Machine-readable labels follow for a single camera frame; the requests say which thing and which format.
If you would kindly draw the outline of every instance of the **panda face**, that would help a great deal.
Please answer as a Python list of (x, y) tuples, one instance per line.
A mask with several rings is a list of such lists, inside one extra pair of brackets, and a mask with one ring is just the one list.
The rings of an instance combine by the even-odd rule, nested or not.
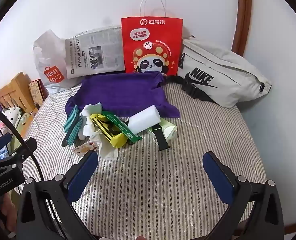
[(161, 72), (162, 68), (165, 65), (165, 60), (157, 55), (152, 55), (149, 57), (143, 58), (143, 60), (139, 60), (139, 67), (141, 68), (141, 72), (145, 71), (158, 71)]

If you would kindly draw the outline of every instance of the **metal bolt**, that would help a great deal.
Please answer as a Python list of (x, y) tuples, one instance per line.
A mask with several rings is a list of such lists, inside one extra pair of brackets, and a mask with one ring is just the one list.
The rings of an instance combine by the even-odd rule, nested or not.
[(29, 184), (29, 183), (31, 183), (33, 181), (33, 179), (30, 177), (30, 178), (28, 178), (28, 179), (26, 179), (26, 183), (27, 184)]
[(271, 185), (271, 186), (275, 186), (275, 182), (273, 180), (271, 180), (271, 179), (268, 181), (268, 184)]
[(57, 174), (54, 178), (56, 181), (60, 181), (63, 179), (63, 175), (62, 174)]
[(240, 182), (245, 182), (246, 181), (246, 178), (244, 176), (240, 175), (240, 176), (238, 176), (238, 180)]

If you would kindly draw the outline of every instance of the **cartoon panda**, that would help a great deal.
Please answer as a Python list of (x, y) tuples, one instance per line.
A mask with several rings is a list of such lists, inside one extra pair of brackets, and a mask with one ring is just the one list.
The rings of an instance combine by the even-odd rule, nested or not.
[(134, 50), (132, 59), (135, 72), (158, 71), (168, 72), (169, 52), (165, 45), (146, 41), (142, 47)]

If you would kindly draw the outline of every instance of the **wooden headboard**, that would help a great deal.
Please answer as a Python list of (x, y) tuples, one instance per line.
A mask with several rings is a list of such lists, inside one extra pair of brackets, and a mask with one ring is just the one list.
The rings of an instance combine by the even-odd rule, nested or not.
[(0, 105), (2, 108), (20, 106), (26, 113), (35, 109), (35, 104), (29, 90), (29, 80), (22, 72), (11, 82), (0, 89)]

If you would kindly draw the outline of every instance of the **quilted bedspread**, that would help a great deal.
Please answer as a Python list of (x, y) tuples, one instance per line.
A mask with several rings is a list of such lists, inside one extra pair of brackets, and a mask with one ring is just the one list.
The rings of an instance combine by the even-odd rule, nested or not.
[[(35, 116), (26, 138), (38, 142), (34, 152), (46, 180), (65, 173), (80, 157), (61, 147), (67, 119), (64, 106), (80, 85), (49, 96)], [(72, 204), (90, 232), (111, 239), (188, 240), (208, 234), (227, 205), (216, 194), (202, 168), (202, 156), (213, 151), (236, 175), (252, 182), (266, 176), (254, 141), (236, 106), (190, 98), (178, 84), (164, 86), (181, 118), (170, 149), (158, 146), (146, 132), (134, 145), (119, 149), (117, 161), (99, 164), (78, 202)], [(32, 159), (24, 162), (26, 178), (40, 180)], [(243, 218), (250, 214), (249, 204)]]

